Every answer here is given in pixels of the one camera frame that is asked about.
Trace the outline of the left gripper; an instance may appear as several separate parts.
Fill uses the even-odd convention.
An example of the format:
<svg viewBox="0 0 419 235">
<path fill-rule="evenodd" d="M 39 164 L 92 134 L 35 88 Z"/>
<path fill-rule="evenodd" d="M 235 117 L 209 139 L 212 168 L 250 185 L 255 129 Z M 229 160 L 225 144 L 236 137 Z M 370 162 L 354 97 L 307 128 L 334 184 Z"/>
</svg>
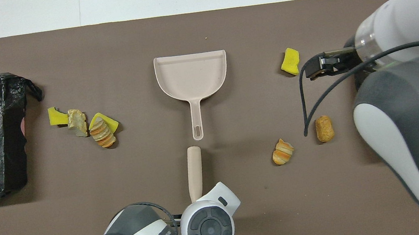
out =
<svg viewBox="0 0 419 235">
<path fill-rule="evenodd" d="M 223 182 L 218 182 L 207 194 L 202 196 L 203 200 L 221 204 L 229 215 L 234 215 L 241 205 L 241 200 Z"/>
</svg>

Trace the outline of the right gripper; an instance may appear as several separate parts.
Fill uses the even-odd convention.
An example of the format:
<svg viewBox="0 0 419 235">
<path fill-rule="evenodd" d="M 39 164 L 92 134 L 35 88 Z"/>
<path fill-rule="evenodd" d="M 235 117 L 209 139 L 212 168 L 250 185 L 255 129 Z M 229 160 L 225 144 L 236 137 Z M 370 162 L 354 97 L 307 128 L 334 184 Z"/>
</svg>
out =
<svg viewBox="0 0 419 235">
<path fill-rule="evenodd" d="M 320 53 L 306 62 L 305 76 L 316 80 L 323 76 L 335 76 L 347 72 L 361 64 L 355 47 L 344 48 L 339 56 L 336 53 Z"/>
</svg>

